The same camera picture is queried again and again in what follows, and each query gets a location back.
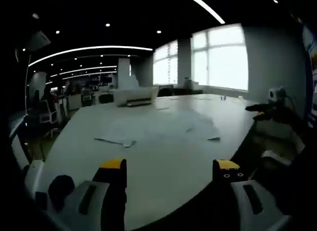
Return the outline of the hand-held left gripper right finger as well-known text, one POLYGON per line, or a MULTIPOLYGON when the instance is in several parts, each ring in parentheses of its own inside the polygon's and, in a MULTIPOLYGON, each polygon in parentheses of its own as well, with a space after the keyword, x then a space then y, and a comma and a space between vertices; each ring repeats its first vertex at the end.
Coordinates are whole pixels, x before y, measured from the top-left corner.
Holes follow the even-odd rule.
POLYGON ((225 224, 238 231, 282 231, 291 216, 282 213, 276 199, 255 180, 247 180, 242 168, 231 160, 212 162, 212 181, 218 192, 219 210, 225 224))

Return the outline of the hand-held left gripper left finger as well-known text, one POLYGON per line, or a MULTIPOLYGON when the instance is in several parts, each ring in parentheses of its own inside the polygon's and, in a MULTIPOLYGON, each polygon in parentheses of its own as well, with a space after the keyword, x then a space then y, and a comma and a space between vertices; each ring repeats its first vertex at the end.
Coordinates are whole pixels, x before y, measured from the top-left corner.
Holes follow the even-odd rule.
POLYGON ((126 160, 109 160, 67 196, 63 221, 70 231, 123 231, 125 207, 126 160))

